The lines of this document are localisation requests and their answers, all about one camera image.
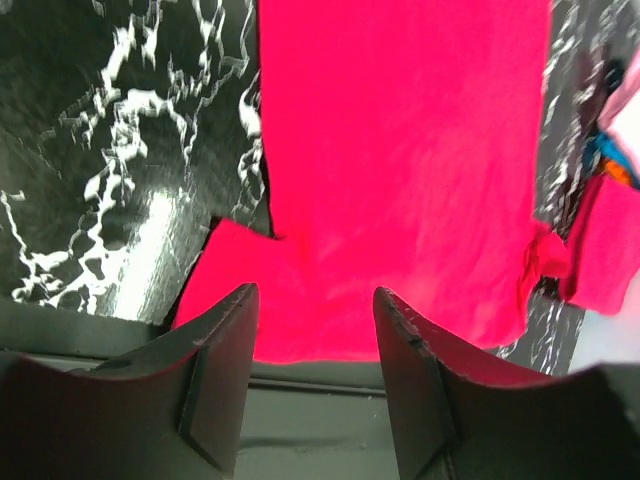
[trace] pile of clothes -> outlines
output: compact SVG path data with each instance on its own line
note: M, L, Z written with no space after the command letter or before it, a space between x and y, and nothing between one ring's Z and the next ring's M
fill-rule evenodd
M626 72L610 61L604 80L607 98L583 155L591 177L568 239L571 273L559 292L616 315L640 269L640 50Z

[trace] black marble table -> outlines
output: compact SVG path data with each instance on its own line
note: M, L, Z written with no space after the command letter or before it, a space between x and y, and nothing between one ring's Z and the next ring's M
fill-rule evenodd
M628 58L637 23L628 0L553 12L537 215L566 234L579 52ZM217 218L270 233L256 32L253 0L0 0L0 298L166 325ZM541 284L497 354L563 374L582 315Z

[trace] marble countertop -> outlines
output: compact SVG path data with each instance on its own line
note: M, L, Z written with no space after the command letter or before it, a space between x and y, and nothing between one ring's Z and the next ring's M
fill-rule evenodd
M631 8L553 3L537 215L560 232L577 60L628 57ZM256 22L252 0L0 0L0 296L159 325L212 218L269 233ZM582 316L541 285L527 334L497 353L563 374Z

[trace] pink cloth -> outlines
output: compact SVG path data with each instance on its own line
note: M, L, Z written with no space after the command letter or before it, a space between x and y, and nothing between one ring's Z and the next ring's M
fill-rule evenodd
M611 94L598 118L600 130L611 137L640 176L640 49L622 85Z
M570 275L560 296L604 315L617 314L640 268L640 192L608 175L589 180L571 227Z
M223 221L175 325L257 282L257 361L375 361L383 285L476 346L520 337L567 268L532 219L549 4L265 0L260 22L280 240Z

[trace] folded red cloth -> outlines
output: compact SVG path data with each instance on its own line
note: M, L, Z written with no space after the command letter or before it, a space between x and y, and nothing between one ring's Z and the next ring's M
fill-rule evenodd
M572 304L615 315L640 268L640 192L598 175L587 183L568 248L571 272L560 296Z
M532 219L548 2L260 2L280 240L223 221L176 326L257 282L255 358L378 359L392 288L480 347L526 328L565 250Z

